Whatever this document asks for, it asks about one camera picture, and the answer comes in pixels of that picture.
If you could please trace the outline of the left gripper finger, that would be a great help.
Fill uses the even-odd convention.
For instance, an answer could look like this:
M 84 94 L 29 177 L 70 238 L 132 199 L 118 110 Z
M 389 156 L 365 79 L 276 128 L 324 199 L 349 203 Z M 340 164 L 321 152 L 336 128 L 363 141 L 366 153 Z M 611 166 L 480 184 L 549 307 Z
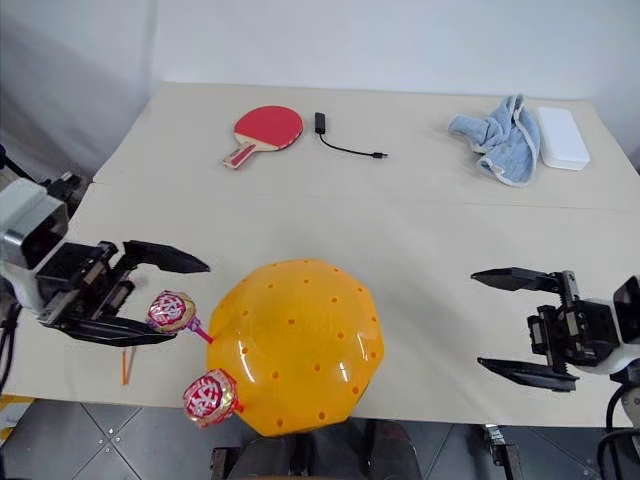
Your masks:
M 154 330 L 146 323 L 114 317 L 102 316 L 95 320 L 66 316 L 60 321 L 46 324 L 73 339 L 114 347 L 153 345 L 176 338 L 175 333 Z
M 119 268 L 122 270 L 131 271 L 140 264 L 147 264 L 171 273 L 210 271 L 210 267 L 200 259 L 171 246 L 137 240 L 126 241 L 123 245 L 124 255 L 119 260 Z

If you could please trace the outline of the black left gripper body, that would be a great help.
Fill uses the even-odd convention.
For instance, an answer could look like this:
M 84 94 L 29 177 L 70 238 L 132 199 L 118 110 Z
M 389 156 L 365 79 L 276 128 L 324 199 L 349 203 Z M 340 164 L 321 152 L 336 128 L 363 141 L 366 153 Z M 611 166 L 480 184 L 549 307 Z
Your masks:
M 116 316 L 134 289 L 129 275 L 136 268 L 126 255 L 111 264 L 117 252 L 111 242 L 63 243 L 36 274 L 44 303 L 39 322 L 63 325 Z

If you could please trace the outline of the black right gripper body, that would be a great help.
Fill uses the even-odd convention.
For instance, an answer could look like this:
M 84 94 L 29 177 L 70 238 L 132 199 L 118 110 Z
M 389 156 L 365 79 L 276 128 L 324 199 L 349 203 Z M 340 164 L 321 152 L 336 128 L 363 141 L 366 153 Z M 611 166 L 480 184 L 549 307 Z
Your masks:
M 582 299 L 573 272 L 544 274 L 535 288 L 560 297 L 558 307 L 542 305 L 527 318 L 531 349 L 546 357 L 551 371 L 565 374 L 569 364 L 596 367 L 619 347 L 611 307 Z

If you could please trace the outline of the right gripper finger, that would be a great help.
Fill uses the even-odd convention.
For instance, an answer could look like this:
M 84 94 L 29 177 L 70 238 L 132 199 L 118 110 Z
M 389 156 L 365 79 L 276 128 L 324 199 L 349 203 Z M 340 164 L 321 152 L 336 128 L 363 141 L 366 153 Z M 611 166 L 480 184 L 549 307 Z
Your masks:
M 579 380 L 577 376 L 567 372 L 555 372 L 549 365 L 483 357 L 478 357 L 477 362 L 490 372 L 516 384 L 553 392 L 572 392 Z
M 528 270 L 519 267 L 497 268 L 470 275 L 476 280 L 491 288 L 505 291 L 529 290 L 557 293 L 559 280 L 554 274 Z

